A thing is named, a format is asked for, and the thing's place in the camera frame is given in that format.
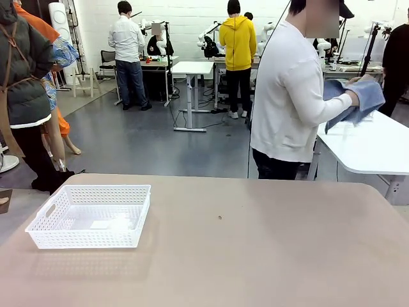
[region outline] basket handle hole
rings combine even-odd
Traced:
[[[49,217],[49,216],[53,213],[53,211],[54,211],[55,209],[56,209],[56,206],[55,206],[55,205],[51,206],[50,209],[47,210],[47,212],[45,213],[45,217]]]

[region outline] white sneaker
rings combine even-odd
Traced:
[[[238,119],[238,114],[237,114],[237,112],[231,112],[231,111],[229,111],[229,116],[230,116],[232,119],[234,119],[234,120],[237,120],[237,119]]]

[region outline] white tower unit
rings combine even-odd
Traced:
[[[59,2],[49,4],[52,27],[72,45],[70,27],[66,17],[65,5]],[[65,82],[69,85],[73,84],[72,68],[77,67],[77,62],[72,63],[69,67],[64,68]]]

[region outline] white round base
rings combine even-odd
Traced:
[[[0,169],[0,173],[10,171],[11,169],[19,165],[19,163],[20,163],[19,158],[13,155],[5,155],[3,160],[3,167]]]

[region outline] person in yellow hoodie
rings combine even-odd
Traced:
[[[240,2],[229,0],[229,18],[220,26],[220,43],[226,46],[226,77],[230,100],[229,116],[238,119],[237,92],[240,84],[242,97],[242,117],[250,111],[250,74],[251,64],[257,50],[254,24],[244,16],[240,16]]]

